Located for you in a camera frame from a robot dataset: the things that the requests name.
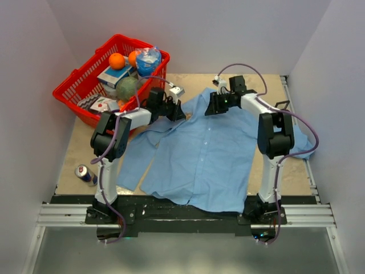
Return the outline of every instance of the gray floor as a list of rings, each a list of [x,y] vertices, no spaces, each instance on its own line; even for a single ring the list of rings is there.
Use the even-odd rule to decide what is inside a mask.
[[[104,246],[95,228],[47,228],[34,273],[330,273],[325,228],[283,228],[273,245],[228,234],[141,233]]]

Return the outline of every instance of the can top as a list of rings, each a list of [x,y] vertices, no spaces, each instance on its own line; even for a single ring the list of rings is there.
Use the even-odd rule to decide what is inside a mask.
[[[83,164],[79,165],[78,167],[76,167],[75,169],[75,174],[78,177],[83,177],[87,174],[87,167]]]

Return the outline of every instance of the metal frame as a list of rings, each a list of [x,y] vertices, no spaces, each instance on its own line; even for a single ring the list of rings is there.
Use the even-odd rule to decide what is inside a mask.
[[[286,77],[281,76],[282,85],[288,100],[291,100],[289,89],[286,83]],[[287,224],[282,227],[297,228],[297,227],[325,227],[327,228],[328,237],[330,239],[332,251],[340,274],[349,273],[346,260],[336,230],[336,223],[333,217],[332,209],[329,204],[321,204],[317,186],[315,184],[310,163],[304,160],[308,181],[312,190],[312,195],[315,196],[317,204],[311,205],[283,205],[286,211]],[[98,228],[117,228],[116,224],[88,225],[85,224],[86,209],[90,204],[43,204],[38,220],[34,236],[30,245],[28,256],[22,274],[33,273],[37,260],[40,245],[43,239],[43,234],[46,227],[98,227]],[[266,228],[268,225],[251,225],[251,228]]]

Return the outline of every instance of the orange fruit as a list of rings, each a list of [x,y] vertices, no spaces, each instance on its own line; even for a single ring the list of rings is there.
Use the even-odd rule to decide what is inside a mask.
[[[109,57],[109,65],[114,70],[121,70],[125,66],[125,59],[120,53],[113,53]]]
[[[136,65],[136,51],[135,50],[133,50],[130,54],[129,54],[129,56],[128,56],[128,62],[129,62],[129,64],[132,66],[132,67],[137,67],[137,65]]]

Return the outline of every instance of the box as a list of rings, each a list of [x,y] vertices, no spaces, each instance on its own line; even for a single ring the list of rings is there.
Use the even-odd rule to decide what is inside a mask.
[[[137,70],[131,65],[126,65],[121,70],[114,70],[108,66],[102,73],[99,74],[98,80],[112,88],[116,88],[119,80],[127,76],[135,76]]]

